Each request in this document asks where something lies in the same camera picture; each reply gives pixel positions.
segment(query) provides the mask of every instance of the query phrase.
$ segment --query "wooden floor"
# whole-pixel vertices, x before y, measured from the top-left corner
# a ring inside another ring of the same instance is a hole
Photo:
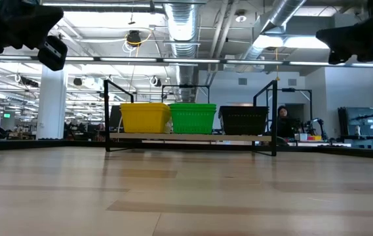
[[[373,236],[373,159],[0,151],[0,236]]]

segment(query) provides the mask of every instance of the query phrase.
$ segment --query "yellow bin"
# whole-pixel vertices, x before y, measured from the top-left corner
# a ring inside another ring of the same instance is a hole
[[[170,108],[162,103],[121,104],[124,130],[127,133],[164,133]]]

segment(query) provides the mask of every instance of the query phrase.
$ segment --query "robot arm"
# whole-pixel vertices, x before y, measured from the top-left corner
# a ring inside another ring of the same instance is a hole
[[[339,64],[357,55],[360,62],[373,61],[373,0],[368,0],[370,18],[354,26],[323,29],[316,38],[330,48],[329,63]]]
[[[37,0],[0,1],[0,53],[5,47],[37,48],[39,61],[53,71],[64,67],[68,48],[59,38],[48,36],[64,16],[62,9],[36,5]]]
[[[324,125],[324,121],[323,121],[322,119],[320,119],[320,118],[314,118],[314,119],[308,121],[308,122],[305,124],[307,127],[309,127],[309,133],[312,134],[312,135],[314,135],[314,130],[315,130],[315,129],[313,128],[313,123],[315,123],[315,122],[318,122],[318,124],[319,124],[319,126],[320,126],[320,131],[321,131],[322,140],[328,140],[329,137],[328,137],[328,135],[326,134],[326,131],[324,131],[324,127],[323,127],[323,125]]]

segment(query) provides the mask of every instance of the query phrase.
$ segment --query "white wall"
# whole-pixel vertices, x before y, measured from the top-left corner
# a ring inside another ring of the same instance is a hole
[[[206,71],[199,72],[199,81],[203,85],[206,80]],[[232,106],[232,103],[253,103],[253,96],[277,77],[276,73],[242,73],[219,71],[210,88],[210,102],[217,104],[217,115],[214,119],[214,128],[220,128],[218,110],[220,106]],[[288,79],[297,79],[295,89],[305,88],[305,79],[298,72],[281,72],[278,88],[288,88]],[[247,85],[239,85],[239,78],[247,78]],[[207,103],[206,96],[198,92],[198,103]],[[300,93],[278,93],[278,104],[305,104],[307,99]],[[258,97],[258,106],[266,105],[266,96]]]
[[[324,119],[330,137],[339,131],[339,107],[373,108],[373,69],[321,68],[306,77],[313,89],[313,111]]]
[[[313,118],[321,118],[326,121],[328,113],[326,111],[326,76],[324,68],[318,69],[305,77],[305,89],[311,89],[313,93]],[[305,120],[308,121],[310,120],[309,104],[305,106]],[[330,131],[327,127],[328,125],[326,124],[326,132],[329,133]],[[314,128],[320,133],[318,124],[314,124]]]

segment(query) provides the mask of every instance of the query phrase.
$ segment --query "black bin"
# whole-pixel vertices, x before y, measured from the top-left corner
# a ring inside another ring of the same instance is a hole
[[[268,107],[221,106],[218,118],[227,135],[260,135],[268,112]]]

